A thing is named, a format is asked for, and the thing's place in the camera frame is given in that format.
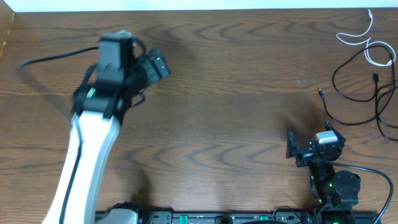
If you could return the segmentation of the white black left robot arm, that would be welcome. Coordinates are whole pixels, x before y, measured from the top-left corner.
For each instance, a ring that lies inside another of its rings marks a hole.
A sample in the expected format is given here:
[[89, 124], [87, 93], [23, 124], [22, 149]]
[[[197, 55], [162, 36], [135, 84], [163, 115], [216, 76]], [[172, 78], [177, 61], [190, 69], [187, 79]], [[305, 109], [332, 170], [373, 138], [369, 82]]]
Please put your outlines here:
[[106, 33], [98, 62], [73, 93], [67, 156], [44, 223], [95, 223], [104, 169], [126, 112], [146, 99], [146, 89], [170, 75], [157, 47], [147, 50], [132, 33]]

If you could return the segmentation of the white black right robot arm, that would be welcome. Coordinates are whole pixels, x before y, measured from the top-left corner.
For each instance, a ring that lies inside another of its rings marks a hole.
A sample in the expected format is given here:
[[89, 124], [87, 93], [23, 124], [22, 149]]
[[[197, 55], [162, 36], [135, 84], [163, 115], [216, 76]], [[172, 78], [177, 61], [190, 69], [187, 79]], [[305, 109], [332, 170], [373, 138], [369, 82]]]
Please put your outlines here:
[[335, 162], [343, 152], [346, 139], [325, 121], [325, 130], [316, 133], [307, 149], [299, 149], [294, 134], [287, 130], [286, 158], [294, 158], [297, 167], [308, 167], [310, 188], [320, 201], [302, 217], [303, 223], [355, 223], [353, 207], [358, 204], [361, 178], [347, 170], [336, 171]]

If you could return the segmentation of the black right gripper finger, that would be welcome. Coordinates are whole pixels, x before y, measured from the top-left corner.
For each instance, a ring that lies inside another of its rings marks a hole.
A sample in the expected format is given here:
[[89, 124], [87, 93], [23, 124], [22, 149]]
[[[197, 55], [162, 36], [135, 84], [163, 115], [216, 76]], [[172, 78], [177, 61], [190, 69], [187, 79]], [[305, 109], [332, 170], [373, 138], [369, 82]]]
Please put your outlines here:
[[326, 131], [333, 131], [338, 139], [342, 138], [342, 135], [331, 125], [328, 120], [324, 121], [324, 125]]
[[287, 148], [286, 148], [286, 158], [296, 157], [298, 154], [298, 147], [294, 134], [291, 130], [287, 130]]

